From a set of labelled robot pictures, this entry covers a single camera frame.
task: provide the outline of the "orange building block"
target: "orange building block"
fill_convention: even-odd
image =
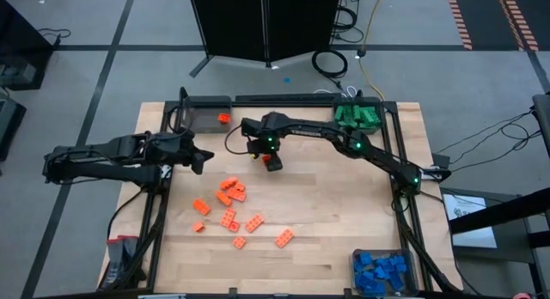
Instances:
[[[220,188],[223,190],[226,190],[233,185],[237,184],[237,178],[236,177],[230,177],[226,180],[224,180],[222,183],[220,183]]]
[[[217,116],[217,120],[220,121],[222,124],[229,124],[231,122],[231,115],[227,113],[220,113]]]
[[[196,222],[192,226],[192,229],[195,230],[195,232],[200,232],[205,229],[205,225],[202,222]]]
[[[241,249],[242,247],[244,247],[245,243],[247,243],[247,241],[244,240],[244,238],[242,238],[242,237],[236,237],[233,240],[233,245],[238,249]]]
[[[275,244],[277,244],[278,247],[283,248],[286,243],[288,243],[293,237],[294,233],[292,232],[292,230],[287,229],[283,231],[283,233],[277,239],[275,239]]]
[[[233,232],[237,232],[237,231],[239,231],[239,225],[240,224],[238,222],[233,221],[233,222],[231,222],[231,224],[229,225],[228,228],[229,228],[229,230],[231,230]]]
[[[247,198],[247,194],[245,192],[240,192],[236,189],[236,187],[231,187],[228,191],[227,191],[227,195],[230,197],[230,198],[233,198],[235,200],[239,200],[241,202],[243,202],[246,198]]]
[[[195,201],[192,202],[192,207],[204,216],[208,215],[208,212],[210,212],[210,207],[201,199],[195,199]]]
[[[229,199],[229,197],[227,197],[227,195],[225,193],[223,193],[222,191],[217,191],[216,192],[216,197],[221,202],[223,202],[223,204],[225,204],[227,206],[231,206],[231,199]]]
[[[258,228],[258,226],[260,226],[261,223],[264,222],[264,218],[260,215],[260,214],[256,214],[254,217],[252,217],[248,223],[244,226],[244,228],[248,231],[248,232],[253,232],[255,229]]]
[[[233,222],[233,218],[235,217],[235,210],[228,208],[225,213],[223,213],[222,221],[220,222],[222,226],[229,227],[231,225],[231,222]]]
[[[244,192],[247,189],[247,186],[245,186],[241,182],[237,182],[234,188],[239,192]]]

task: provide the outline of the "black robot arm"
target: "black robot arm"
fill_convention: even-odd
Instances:
[[[242,119],[241,134],[256,138],[248,141],[248,153],[256,158],[262,154],[270,156],[269,171],[283,167],[277,156],[280,138],[288,135],[318,137],[328,140],[340,154],[353,159],[363,158],[391,174],[399,191],[409,195],[420,191],[421,169],[417,165],[373,146],[363,132],[354,129],[342,131],[334,122],[291,119],[272,112],[264,115],[261,121]]]
[[[63,184],[77,177],[132,181],[139,186],[158,182],[160,166],[181,164],[202,174],[203,165],[214,153],[198,149],[194,133],[145,132],[116,137],[108,143],[58,146],[44,158],[46,182]]]

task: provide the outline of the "wooden tabletop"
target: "wooden tabletop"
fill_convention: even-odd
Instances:
[[[399,103],[398,107],[407,158],[420,167],[430,166],[431,151],[419,104]],[[163,108],[164,103],[142,104],[136,132],[159,131]],[[233,109],[233,126],[242,117],[260,119],[270,111],[325,121],[332,115],[330,108],[237,107]],[[389,116],[388,123],[395,150]],[[260,160],[227,152],[224,137],[195,137],[197,147],[216,154],[205,164],[202,175],[190,168],[174,168],[155,292],[227,293],[230,287],[237,287],[241,294],[342,294],[344,288],[351,287],[350,254],[354,249],[400,248],[388,174],[382,170],[364,160],[342,156],[328,141],[289,136],[282,140],[279,151],[283,170],[268,173]],[[383,147],[380,132],[370,136],[370,141]],[[246,138],[236,132],[229,147],[245,151]],[[220,225],[226,207],[215,196],[219,183],[230,176],[247,186],[247,200],[232,205],[235,220],[241,223],[238,235],[247,240],[242,250],[232,244],[235,233]],[[441,197],[434,182],[423,181],[422,190]],[[123,184],[119,205],[137,191],[132,183]],[[112,237],[139,235],[145,198],[120,212]],[[193,209],[196,198],[212,208],[207,217]],[[417,204],[427,252],[451,283],[461,288],[443,205],[422,195],[417,196]],[[249,234],[244,223],[256,213],[266,221]],[[201,233],[192,229],[198,221],[205,223]],[[295,238],[279,248],[274,240],[287,228],[294,231]],[[423,289],[415,253],[414,258]],[[149,262],[150,252],[144,258],[145,270]]]

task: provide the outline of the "plastic container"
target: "plastic container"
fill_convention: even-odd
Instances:
[[[222,124],[220,114],[231,115],[231,99],[228,96],[189,96],[191,116],[183,116],[181,124],[189,126],[194,133],[227,133],[231,123]]]
[[[398,273],[401,282],[404,284],[402,290],[394,290],[391,283],[388,280],[376,278],[376,281],[383,283],[384,285],[384,294],[372,295],[366,293],[362,287],[356,285],[356,274],[357,271],[354,269],[354,263],[359,261],[359,257],[362,253],[370,253],[372,258],[372,264],[367,265],[363,271],[373,272],[377,265],[375,265],[378,259],[387,259],[391,256],[398,255],[402,256],[405,259],[406,272]],[[410,251],[403,249],[396,250],[361,250],[356,249],[353,251],[350,257],[351,264],[351,287],[356,290],[356,292],[363,297],[373,297],[373,296],[401,296],[401,297],[414,297],[419,293],[419,287],[417,284],[416,274],[414,272],[413,265],[413,256]]]
[[[337,98],[333,102],[333,119],[336,123],[339,123],[340,121],[344,121],[343,119],[336,119],[336,115],[338,113],[339,107],[349,107],[352,108],[353,106],[358,107],[373,107],[374,108],[374,115],[377,116],[378,123],[367,126],[354,126],[354,128],[364,131],[367,135],[372,135],[380,127],[382,126],[382,103],[379,99],[376,97],[355,97],[355,98]]]

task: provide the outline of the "blue lego brick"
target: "blue lego brick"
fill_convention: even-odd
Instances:
[[[359,260],[363,265],[370,265],[372,264],[372,257],[370,256],[370,253],[360,253],[359,254]]]
[[[365,289],[373,289],[376,287],[375,275],[371,272],[363,272],[356,278],[356,285]]]
[[[405,264],[405,257],[403,257],[403,256],[395,255],[392,258],[394,259],[394,262],[395,262],[396,265],[404,265]]]
[[[395,266],[395,269],[396,269],[397,272],[399,272],[399,273],[406,272],[406,265],[405,265],[405,264],[397,264],[397,265]]]
[[[381,279],[389,279],[389,275],[380,266],[375,269],[375,277]]]
[[[401,279],[399,277],[399,273],[397,273],[397,272],[390,272],[389,273],[389,283],[392,285],[392,288],[395,291],[400,291],[400,290],[403,289],[403,287],[405,287],[405,285],[403,284],[403,282],[401,281]]]
[[[360,261],[354,261],[353,262],[353,270],[356,272],[360,272],[364,269],[364,265]]]
[[[364,294],[369,296],[384,296],[386,295],[386,290],[384,289],[384,284],[376,282],[371,288],[365,288]]]
[[[375,263],[381,266],[385,272],[392,272],[395,270],[394,266],[390,263],[389,259],[377,259]]]

